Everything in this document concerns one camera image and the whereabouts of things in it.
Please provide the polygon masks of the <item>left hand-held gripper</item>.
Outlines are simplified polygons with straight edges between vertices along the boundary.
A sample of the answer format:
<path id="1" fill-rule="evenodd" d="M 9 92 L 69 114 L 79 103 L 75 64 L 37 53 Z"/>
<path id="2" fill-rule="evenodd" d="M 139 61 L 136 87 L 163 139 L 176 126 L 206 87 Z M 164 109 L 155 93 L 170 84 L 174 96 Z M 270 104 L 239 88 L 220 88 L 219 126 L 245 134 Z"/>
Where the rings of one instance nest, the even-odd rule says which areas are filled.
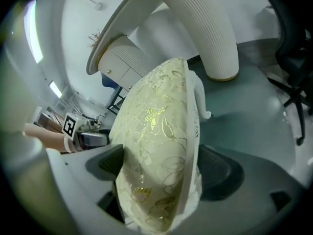
<path id="1" fill-rule="evenodd" d="M 67 113 L 62 127 L 66 152 L 80 152 L 108 145 L 109 136 L 99 133 L 99 128 L 100 125 L 94 119 Z"/>

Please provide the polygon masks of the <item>blue padded chair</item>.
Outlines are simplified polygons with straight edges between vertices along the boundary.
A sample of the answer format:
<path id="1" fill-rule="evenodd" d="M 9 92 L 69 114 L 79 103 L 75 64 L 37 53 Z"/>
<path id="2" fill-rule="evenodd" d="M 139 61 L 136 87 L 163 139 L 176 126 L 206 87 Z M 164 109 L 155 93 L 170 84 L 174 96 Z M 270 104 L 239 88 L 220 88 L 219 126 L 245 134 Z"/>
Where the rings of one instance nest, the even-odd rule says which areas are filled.
<path id="1" fill-rule="evenodd" d="M 101 74 L 101 77 L 102 77 L 102 85 L 104 87 L 114 89 L 112 95 L 110 96 L 108 100 L 106 108 L 113 114 L 117 115 L 117 112 L 115 112 L 113 109 L 116 109 L 117 111 L 119 111 L 120 108 L 118 107 L 118 104 L 122 104 L 125 100 L 125 97 L 122 97 L 120 95 L 123 88 L 119 86 L 117 83 L 115 83 L 113 80 L 105 76 L 103 73 Z"/>

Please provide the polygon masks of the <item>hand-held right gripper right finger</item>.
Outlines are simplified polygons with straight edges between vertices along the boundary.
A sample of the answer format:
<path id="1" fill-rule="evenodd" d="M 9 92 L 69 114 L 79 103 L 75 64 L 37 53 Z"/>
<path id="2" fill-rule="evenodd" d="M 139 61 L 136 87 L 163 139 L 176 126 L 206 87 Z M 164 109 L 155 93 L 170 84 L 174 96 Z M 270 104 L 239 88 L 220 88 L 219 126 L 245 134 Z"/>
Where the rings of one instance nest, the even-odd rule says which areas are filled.
<path id="1" fill-rule="evenodd" d="M 272 161 L 229 149 L 199 147 L 202 194 L 185 235 L 268 235 L 304 188 Z"/>

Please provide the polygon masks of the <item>long ceiling light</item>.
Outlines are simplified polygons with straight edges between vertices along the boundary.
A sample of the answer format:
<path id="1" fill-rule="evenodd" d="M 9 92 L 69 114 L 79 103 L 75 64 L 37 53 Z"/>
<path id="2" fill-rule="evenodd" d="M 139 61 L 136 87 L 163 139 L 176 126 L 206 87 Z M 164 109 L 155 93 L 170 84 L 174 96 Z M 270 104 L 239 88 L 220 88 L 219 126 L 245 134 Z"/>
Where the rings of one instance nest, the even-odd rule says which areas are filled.
<path id="1" fill-rule="evenodd" d="M 43 59 L 43 54 L 36 28 L 36 0 L 32 0 L 27 4 L 23 25 L 29 49 L 35 62 L 38 64 Z"/>

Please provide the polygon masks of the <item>dried plant in pot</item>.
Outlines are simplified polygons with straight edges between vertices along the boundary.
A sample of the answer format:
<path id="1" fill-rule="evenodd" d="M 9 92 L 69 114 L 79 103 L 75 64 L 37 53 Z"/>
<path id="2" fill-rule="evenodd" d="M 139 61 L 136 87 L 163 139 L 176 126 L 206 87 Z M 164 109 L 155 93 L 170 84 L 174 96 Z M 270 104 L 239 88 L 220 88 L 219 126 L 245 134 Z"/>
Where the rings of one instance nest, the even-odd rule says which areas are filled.
<path id="1" fill-rule="evenodd" d="M 101 32 L 99 30 L 97 30 L 97 32 L 92 33 L 91 35 L 89 35 L 87 37 L 87 39 L 90 41 L 90 43 L 88 44 L 88 47 L 93 49 L 95 44 L 97 43 L 99 36 L 100 36 Z"/>

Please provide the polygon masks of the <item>cream upholstered stool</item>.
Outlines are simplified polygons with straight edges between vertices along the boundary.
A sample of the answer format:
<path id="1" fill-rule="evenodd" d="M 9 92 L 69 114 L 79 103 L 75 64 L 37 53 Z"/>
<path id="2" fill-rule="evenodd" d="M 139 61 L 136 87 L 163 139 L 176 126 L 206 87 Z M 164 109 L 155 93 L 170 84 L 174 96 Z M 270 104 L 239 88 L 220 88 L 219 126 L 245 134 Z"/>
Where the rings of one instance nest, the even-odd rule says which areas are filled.
<path id="1" fill-rule="evenodd" d="M 165 61 L 129 91 L 113 123 L 111 144 L 124 148 L 116 179 L 127 217 L 145 235 L 168 235 L 198 207 L 203 83 L 186 60 Z"/>

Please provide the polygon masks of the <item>white curved desk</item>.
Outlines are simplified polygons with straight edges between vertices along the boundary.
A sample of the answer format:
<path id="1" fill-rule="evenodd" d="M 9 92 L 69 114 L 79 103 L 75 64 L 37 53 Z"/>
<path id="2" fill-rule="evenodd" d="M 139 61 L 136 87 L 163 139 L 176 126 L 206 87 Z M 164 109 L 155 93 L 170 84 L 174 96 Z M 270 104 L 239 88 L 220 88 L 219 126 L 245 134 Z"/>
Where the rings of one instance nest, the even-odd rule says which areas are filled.
<path id="1" fill-rule="evenodd" d="M 229 81 L 239 72 L 235 35 L 218 0 L 123 0 L 100 33 L 89 56 L 86 72 L 101 72 L 129 91 L 156 66 L 129 36 L 166 4 L 190 35 L 207 76 Z"/>

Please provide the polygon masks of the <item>tall black office chair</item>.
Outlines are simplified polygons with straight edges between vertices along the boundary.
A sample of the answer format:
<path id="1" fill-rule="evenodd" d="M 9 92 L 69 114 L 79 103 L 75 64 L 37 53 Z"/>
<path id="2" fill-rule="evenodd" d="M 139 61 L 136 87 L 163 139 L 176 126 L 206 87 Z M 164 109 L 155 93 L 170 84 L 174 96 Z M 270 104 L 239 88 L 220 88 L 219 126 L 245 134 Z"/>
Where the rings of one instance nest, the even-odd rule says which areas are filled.
<path id="1" fill-rule="evenodd" d="M 275 58 L 280 68 L 288 74 L 287 84 L 274 79 L 269 82 L 289 95 L 285 108 L 296 106 L 301 136 L 305 139 L 303 105 L 313 116 L 313 0 L 268 0 L 278 18 L 280 37 Z"/>

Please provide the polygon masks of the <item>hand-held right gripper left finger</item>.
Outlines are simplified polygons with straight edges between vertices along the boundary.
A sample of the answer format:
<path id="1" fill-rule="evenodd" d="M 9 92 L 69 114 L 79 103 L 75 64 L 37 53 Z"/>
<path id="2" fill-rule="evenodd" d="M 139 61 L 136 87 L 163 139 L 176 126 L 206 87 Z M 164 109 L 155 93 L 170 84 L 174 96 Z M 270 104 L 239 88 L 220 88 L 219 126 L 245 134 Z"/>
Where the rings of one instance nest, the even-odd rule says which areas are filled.
<path id="1" fill-rule="evenodd" d="M 125 218 L 116 178 L 123 165 L 122 145 L 78 153 L 47 155 L 58 190 L 80 232 L 120 232 Z"/>

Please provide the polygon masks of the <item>person's left forearm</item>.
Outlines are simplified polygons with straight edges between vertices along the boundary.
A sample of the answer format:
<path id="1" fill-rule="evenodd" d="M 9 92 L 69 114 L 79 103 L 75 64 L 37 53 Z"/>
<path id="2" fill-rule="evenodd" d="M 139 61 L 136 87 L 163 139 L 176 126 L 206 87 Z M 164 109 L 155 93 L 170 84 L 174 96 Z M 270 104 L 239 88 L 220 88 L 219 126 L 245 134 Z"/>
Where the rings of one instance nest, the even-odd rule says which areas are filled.
<path id="1" fill-rule="evenodd" d="M 66 152 L 64 134 L 52 132 L 30 123 L 25 124 L 24 133 L 29 137 L 38 138 L 46 148 Z"/>

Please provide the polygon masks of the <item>small ceiling light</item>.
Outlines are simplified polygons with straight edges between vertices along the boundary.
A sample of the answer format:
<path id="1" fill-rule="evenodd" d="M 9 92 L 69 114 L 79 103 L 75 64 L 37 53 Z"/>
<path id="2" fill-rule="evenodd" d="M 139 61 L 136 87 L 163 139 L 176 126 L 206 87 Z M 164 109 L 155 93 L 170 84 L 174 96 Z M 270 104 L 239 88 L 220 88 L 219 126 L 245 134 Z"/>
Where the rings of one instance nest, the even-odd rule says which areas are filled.
<path id="1" fill-rule="evenodd" d="M 62 97 L 62 92 L 59 90 L 59 88 L 57 87 L 57 85 L 55 84 L 54 81 L 51 81 L 48 85 L 50 87 L 50 89 L 54 92 L 54 94 L 58 97 L 61 98 Z"/>

